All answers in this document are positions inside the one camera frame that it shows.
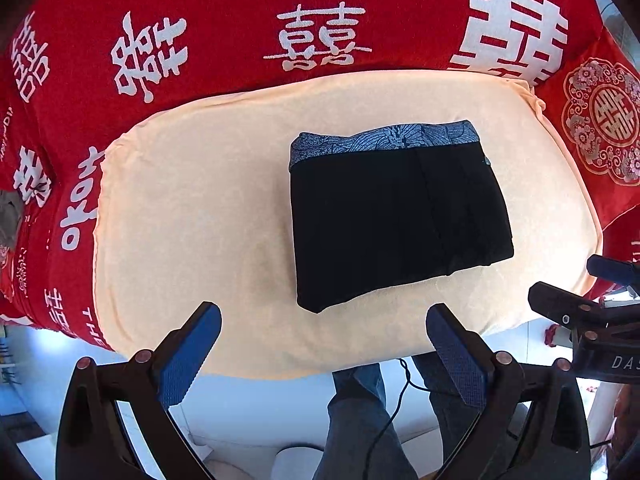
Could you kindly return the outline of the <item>person's right hand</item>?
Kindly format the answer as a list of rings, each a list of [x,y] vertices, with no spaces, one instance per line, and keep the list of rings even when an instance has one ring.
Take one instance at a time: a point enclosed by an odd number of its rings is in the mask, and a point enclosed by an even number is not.
[[[619,462],[634,443],[639,431],[639,386],[624,385],[614,408],[612,452]]]

